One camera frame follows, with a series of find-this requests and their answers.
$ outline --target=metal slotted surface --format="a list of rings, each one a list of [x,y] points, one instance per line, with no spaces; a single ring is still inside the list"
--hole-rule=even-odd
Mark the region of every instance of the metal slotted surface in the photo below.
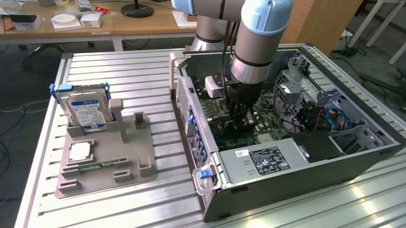
[[[404,122],[316,49],[303,46],[383,119],[404,135]],[[56,199],[56,176],[66,119],[50,100],[16,227],[398,227],[406,224],[406,153],[379,162],[355,180],[203,223],[168,96],[168,53],[150,50],[74,54],[61,60],[57,82],[106,81],[122,114],[144,111],[150,119],[156,180],[77,197]],[[321,88],[329,82],[311,69]]]

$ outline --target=hard drive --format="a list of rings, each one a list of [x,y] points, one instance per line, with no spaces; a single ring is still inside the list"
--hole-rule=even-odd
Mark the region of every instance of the hard drive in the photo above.
[[[82,132],[106,130],[105,123],[113,121],[108,109],[108,84],[98,85],[54,85],[49,86],[50,94],[61,105],[69,126],[81,126]]]

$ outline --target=tabletop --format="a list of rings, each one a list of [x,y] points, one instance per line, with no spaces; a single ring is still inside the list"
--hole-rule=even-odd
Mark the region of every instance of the tabletop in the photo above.
[[[393,129],[406,123],[339,69],[320,51],[303,47]],[[112,98],[122,98],[122,115],[144,111],[150,120],[157,178],[89,194],[57,199],[66,118],[50,98],[17,222],[21,227],[261,228],[398,227],[406,224],[406,151],[375,164],[352,181],[261,208],[203,223],[168,94],[168,55],[182,49],[73,54],[61,60],[56,84],[108,81]],[[309,77],[329,82],[313,67]]]
[[[30,15],[40,15],[42,24],[36,31],[8,31],[0,30],[0,38],[56,38],[56,37],[85,37],[101,35],[126,35],[126,34],[156,34],[156,33],[184,33],[195,32],[195,29],[180,29],[172,17],[170,2],[140,2],[153,8],[153,15],[146,18],[130,18],[121,14],[121,7],[130,2],[92,2],[93,5],[110,7],[112,12],[104,14],[102,25],[100,28],[81,28],[69,31],[54,32],[50,18],[56,12],[62,11],[64,7],[41,7],[37,2],[25,2],[24,11]]]

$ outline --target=table leg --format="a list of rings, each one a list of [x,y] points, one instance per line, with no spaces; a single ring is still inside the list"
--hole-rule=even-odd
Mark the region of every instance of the table leg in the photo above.
[[[377,10],[379,10],[381,4],[383,4],[383,2],[381,2],[380,0],[377,0],[375,6],[373,6],[373,8],[372,8],[372,10],[369,11],[369,13],[368,13],[368,15],[367,15],[367,18],[363,20],[363,22],[361,22],[361,24],[360,24],[360,26],[359,26],[359,29],[356,30],[356,33],[353,34],[353,36],[352,36],[352,38],[351,38],[351,40],[349,40],[348,47],[352,47],[352,46],[353,46],[353,44],[355,44],[357,38],[360,37],[360,34],[361,34],[363,30],[365,30],[365,27],[367,27],[369,21],[371,21],[372,18],[373,18],[373,16],[375,16],[375,14],[376,14],[376,12],[377,12]]]
[[[396,13],[399,12],[400,8],[403,7],[404,5],[404,1],[402,1],[396,7],[392,9],[391,13],[387,15],[384,21],[381,22],[375,34],[372,35],[371,39],[368,40],[367,42],[367,47],[372,46],[376,38],[379,37],[380,33],[383,32],[385,26],[388,25],[388,23],[391,22],[391,20],[393,19]]]
[[[122,36],[112,36],[113,51],[122,51]]]
[[[395,53],[395,55],[392,56],[391,60],[388,60],[389,65],[395,64],[395,62],[398,61],[399,57],[404,54],[404,52],[406,52],[406,42],[400,47],[400,49],[398,50],[398,52]]]

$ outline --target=white box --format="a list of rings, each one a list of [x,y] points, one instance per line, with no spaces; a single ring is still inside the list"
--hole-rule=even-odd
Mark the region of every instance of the white box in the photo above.
[[[12,15],[16,30],[38,30],[42,20],[38,15]]]
[[[80,19],[81,27],[84,28],[100,28],[101,27],[101,16],[97,13],[84,14]]]
[[[52,25],[56,32],[80,29],[77,18],[70,14],[60,14],[52,18]]]
[[[349,43],[351,38],[352,38],[352,33],[348,32],[347,30],[344,30],[341,32],[340,40],[337,41],[337,43],[336,43],[332,51],[341,51],[341,50],[344,50],[345,44]]]

